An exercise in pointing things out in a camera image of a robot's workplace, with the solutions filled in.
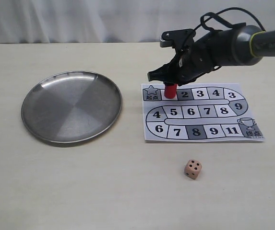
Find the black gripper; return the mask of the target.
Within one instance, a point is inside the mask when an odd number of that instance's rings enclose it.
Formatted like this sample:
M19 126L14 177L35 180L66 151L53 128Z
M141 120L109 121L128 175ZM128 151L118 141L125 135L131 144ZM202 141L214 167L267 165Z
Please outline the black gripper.
M234 66L234 31L209 32L179 52L167 64L147 73L148 81L179 86L195 82L204 74L224 66Z

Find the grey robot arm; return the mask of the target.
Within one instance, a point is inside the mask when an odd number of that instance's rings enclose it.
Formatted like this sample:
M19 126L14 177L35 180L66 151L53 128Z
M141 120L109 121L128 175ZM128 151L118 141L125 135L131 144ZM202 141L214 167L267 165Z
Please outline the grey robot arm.
M148 73L149 81L185 85L225 66L252 66L263 57L275 57L275 31L254 25L209 32Z

